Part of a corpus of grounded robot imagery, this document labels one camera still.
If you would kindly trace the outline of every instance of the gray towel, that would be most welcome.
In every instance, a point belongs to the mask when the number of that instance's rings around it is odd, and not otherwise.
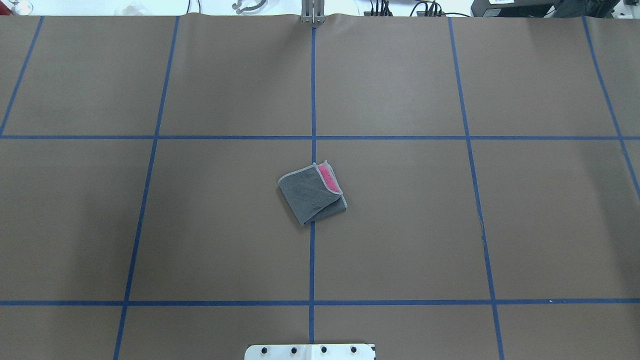
[[[278,180],[278,185],[300,225],[347,208],[338,180],[326,161],[290,172]]]

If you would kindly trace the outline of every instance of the metal clamp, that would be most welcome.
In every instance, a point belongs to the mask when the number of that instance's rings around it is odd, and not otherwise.
[[[373,344],[252,345],[244,360],[376,360]]]
[[[324,20],[324,0],[302,0],[300,21],[309,24],[322,24]]]
[[[254,10],[258,10],[266,2],[267,0],[260,0],[260,2],[257,5],[245,6],[244,8],[240,8],[240,6],[242,6],[242,0],[237,0],[237,3],[231,5],[231,8],[236,11],[236,14],[240,15],[243,12],[252,12]]]

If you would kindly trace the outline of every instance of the grid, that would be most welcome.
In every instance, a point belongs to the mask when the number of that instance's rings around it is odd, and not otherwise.
[[[636,195],[640,199],[640,187],[638,185],[637,176],[634,172],[634,168],[627,151],[625,142],[638,141],[640,136],[623,136],[616,119],[616,114],[613,109],[611,99],[609,97],[605,81],[600,72],[598,61],[591,40],[589,27],[586,18],[582,18],[584,25],[584,34],[589,44],[589,50],[591,58],[593,60],[594,70],[597,78],[602,87],[602,93],[607,103],[609,114],[611,116],[612,123],[614,125],[616,136],[477,136],[471,135],[468,120],[467,109],[465,106],[465,98],[463,91],[463,82],[460,74],[460,66],[458,63],[458,54],[456,50],[456,41],[454,36],[454,27],[452,20],[448,20],[449,34],[451,37],[451,51],[454,62],[454,69],[457,81],[457,90],[460,97],[460,110],[464,127],[464,136],[322,136],[317,134],[316,129],[316,28],[313,27],[311,31],[311,49],[310,49],[310,123],[312,134],[310,136],[261,136],[261,135],[160,135],[160,128],[163,119],[164,101],[168,87],[170,86],[170,73],[172,69],[173,54],[175,50],[175,44],[179,31],[180,17],[175,18],[175,25],[173,29],[173,37],[171,42],[171,48],[166,66],[166,74],[164,77],[164,85],[162,90],[162,96],[160,106],[157,112],[157,121],[155,132],[153,135],[4,135],[3,131],[10,120],[10,113],[12,106],[15,102],[20,83],[24,77],[25,71],[28,69],[29,59],[33,52],[34,46],[36,46],[38,34],[43,26],[45,18],[41,17],[31,45],[25,57],[24,63],[20,70],[18,80],[13,89],[10,101],[8,103],[7,110],[4,115],[2,124],[0,125],[0,139],[30,139],[30,140],[152,140],[152,148],[148,161],[147,174],[145,178],[145,185],[142,195],[142,202],[140,206],[140,213],[138,217],[138,223],[136,228],[136,235],[134,239],[133,251],[131,254],[131,262],[129,265],[129,271],[127,276],[127,284],[125,288],[125,294],[121,301],[101,301],[101,300],[2,300],[0,306],[120,306],[122,312],[120,316],[120,323],[118,326],[118,336],[115,341],[115,349],[113,359],[118,359],[120,353],[120,346],[122,344],[122,338],[125,332],[125,323],[127,319],[128,308],[135,306],[299,306],[308,308],[308,340],[310,343],[315,342],[314,334],[314,322],[315,322],[315,307],[316,306],[491,306],[493,314],[493,324],[495,327],[495,339],[496,346],[500,359],[504,359],[504,349],[502,344],[502,334],[500,331],[500,320],[498,314],[498,305],[526,305],[526,304],[640,304],[640,298],[596,298],[596,299],[498,299],[495,294],[493,285],[492,267],[490,261],[490,250],[487,244],[487,234],[484,228],[484,216],[483,207],[481,202],[481,191],[478,186],[478,180],[476,176],[476,162],[474,159],[474,150],[472,143],[474,141],[483,140],[511,140],[511,141],[527,141],[527,140],[575,140],[575,141],[612,141],[619,142],[621,151],[624,155],[628,175],[630,176],[634,185]],[[140,236],[143,229],[143,220],[145,217],[145,210],[147,206],[147,197],[149,186],[152,180],[152,174],[154,170],[154,161],[156,157],[156,149],[160,140],[305,140],[311,142],[311,160],[316,161],[317,142],[326,140],[459,140],[466,143],[468,162],[470,167],[470,173],[472,177],[473,190],[475,195],[476,210],[479,217],[481,226],[481,238],[484,250],[484,264],[486,267],[486,276],[488,280],[488,290],[490,294],[489,299],[466,299],[466,300],[316,300],[315,297],[315,257],[316,257],[316,225],[314,222],[310,225],[309,230],[309,294],[308,300],[229,300],[229,301],[207,301],[207,300],[130,300],[132,282],[134,279],[134,271],[136,266],[136,259],[138,255],[138,246],[140,244]]]

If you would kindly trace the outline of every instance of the blue tape line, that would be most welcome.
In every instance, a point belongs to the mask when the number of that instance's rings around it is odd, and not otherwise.
[[[316,27],[311,28],[311,162],[316,162]],[[315,342],[316,222],[309,226],[309,343]]]
[[[3,135],[16,140],[152,140],[153,135]]]
[[[129,306],[308,306],[306,300],[132,300]]]
[[[154,135],[2,135],[1,139],[14,140],[153,140]],[[313,140],[309,135],[159,135],[159,140]],[[520,135],[471,135],[471,140],[541,140],[541,141],[618,141],[618,136],[520,136]],[[316,140],[466,140],[463,135],[328,135],[316,136]],[[623,136],[624,140],[637,141],[640,136]]]
[[[609,98],[609,92],[607,91],[607,87],[604,84],[604,79],[602,78],[602,73],[600,72],[600,66],[598,66],[596,52],[593,49],[593,43],[591,41],[591,33],[589,32],[589,25],[587,24],[587,18],[585,16],[582,16],[582,25],[584,26],[584,33],[587,36],[587,43],[589,44],[589,51],[591,52],[593,66],[596,69],[596,75],[598,75],[598,81],[600,82],[600,87],[602,87],[602,93],[604,94],[604,99],[607,102],[607,107],[609,108],[609,114],[611,115],[613,126],[616,128],[616,133],[618,134],[618,139],[620,140],[620,147],[622,148],[622,153],[625,155],[625,161],[627,162],[627,168],[629,169],[629,174],[631,175],[631,180],[633,181],[634,188],[636,188],[636,195],[638,199],[640,199],[640,186],[638,185],[636,172],[634,171],[634,167],[631,164],[631,159],[629,158],[629,154],[627,152],[627,146],[625,145],[624,138],[622,137],[622,131],[620,131],[618,119],[616,118],[616,113],[613,111],[613,105],[611,104],[611,99]]]
[[[376,136],[376,135],[335,135],[317,136],[318,140],[465,140],[466,136],[457,135],[399,135],[399,136]]]
[[[496,305],[553,305],[553,304],[640,304],[639,298],[610,299],[504,299],[496,300]]]
[[[0,306],[308,306],[307,300],[0,300]],[[315,300],[315,306],[487,306],[562,304],[640,304],[640,298],[472,299],[472,300]]]
[[[160,135],[161,140],[311,140],[311,136],[278,135]]]
[[[309,242],[309,343],[315,342],[314,306],[316,302],[316,222],[310,225]]]
[[[316,300],[317,306],[437,306],[491,304],[491,300]]]
[[[0,300],[0,306],[122,306],[124,301],[100,300]]]
[[[29,59],[31,58],[31,53],[33,52],[33,48],[34,46],[36,46],[36,40],[38,40],[38,35],[40,34],[40,29],[42,29],[43,21],[44,21],[44,16],[41,16],[40,21],[38,21],[38,27],[36,27],[36,32],[33,34],[33,38],[31,39],[31,45],[29,46],[29,51],[27,51],[27,56],[24,58],[24,63],[22,63],[22,68],[20,69],[18,80],[15,82],[15,86],[13,87],[13,92],[11,93],[11,98],[9,99],[9,105],[7,105],[6,107],[6,112],[4,113],[2,124],[0,124],[0,135],[2,135],[2,133],[4,132],[4,127],[6,126],[6,122],[9,120],[9,114],[11,113],[13,102],[15,101],[15,97],[18,95],[18,89],[20,88],[22,77],[24,77],[24,72],[27,70],[27,65],[29,64]]]
[[[169,85],[169,77],[171,75],[171,65],[173,62],[173,52],[175,50],[175,41],[178,35],[178,26],[180,24],[180,17],[175,17],[175,24],[173,26],[173,37],[171,41],[171,49],[169,50],[169,59],[166,64],[166,74],[164,75],[164,85],[162,90],[162,96],[160,98],[160,105],[158,108],[158,117],[156,121],[156,131],[154,134],[154,142],[151,146],[151,155],[149,156],[149,165],[147,168],[147,178],[145,180],[145,189],[142,193],[142,203],[140,205],[140,215],[138,216],[138,226],[136,228],[136,237],[133,242],[133,250],[131,252],[131,262],[129,263],[129,275],[127,276],[127,286],[124,293],[124,305],[122,306],[122,314],[120,315],[120,325],[118,326],[118,337],[116,338],[116,345],[113,351],[113,360],[118,360],[120,356],[120,344],[122,343],[122,334],[124,333],[124,324],[127,318],[127,306],[129,297],[131,295],[131,283],[133,282],[133,273],[136,268],[136,258],[138,257],[138,246],[140,244],[140,234],[142,232],[142,223],[145,218],[145,210],[147,208],[147,197],[149,193],[149,185],[151,183],[151,175],[154,169],[154,162],[156,160],[156,149],[158,144],[158,136],[160,134],[160,127],[162,124],[162,114],[164,111],[164,100],[166,98],[166,90]]]
[[[484,216],[482,212],[482,204],[480,202],[480,191],[478,190],[478,182],[476,177],[476,163],[474,161],[474,152],[471,148],[471,135],[469,133],[469,124],[467,121],[467,107],[465,106],[465,97],[462,91],[462,80],[460,77],[460,66],[458,64],[458,53],[456,51],[456,39],[453,33],[453,23],[451,18],[447,18],[449,22],[449,34],[451,36],[451,51],[453,53],[453,64],[456,70],[456,81],[458,83],[458,95],[460,97],[460,109],[462,112],[462,122],[465,126],[465,136],[467,137],[467,152],[469,156],[469,166],[471,168],[471,179],[474,184],[474,193],[476,195],[476,208],[480,219],[480,228],[482,231],[482,243],[484,248],[484,265],[486,267],[486,277],[489,285],[489,294],[491,300],[495,300],[495,290],[493,288],[493,275],[491,271],[491,260],[489,258],[489,246],[486,242],[486,231],[484,228]],[[502,346],[502,332],[500,331],[500,320],[498,319],[498,307],[493,304],[493,325],[495,327],[495,339],[498,346],[498,355],[500,360],[504,360],[504,348]]]
[[[316,162],[316,28],[311,28],[311,162]]]
[[[118,360],[120,357],[120,346],[122,345],[122,334],[124,333],[124,323],[127,318],[128,306],[125,302],[120,312],[120,323],[118,324],[118,336],[116,337],[116,345],[113,349],[113,360]]]
[[[617,136],[470,136],[471,140],[617,140]]]

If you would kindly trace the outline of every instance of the white label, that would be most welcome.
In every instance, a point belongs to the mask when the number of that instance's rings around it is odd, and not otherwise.
[[[484,11],[483,17],[494,17],[500,15],[500,10],[502,9],[487,9]]]

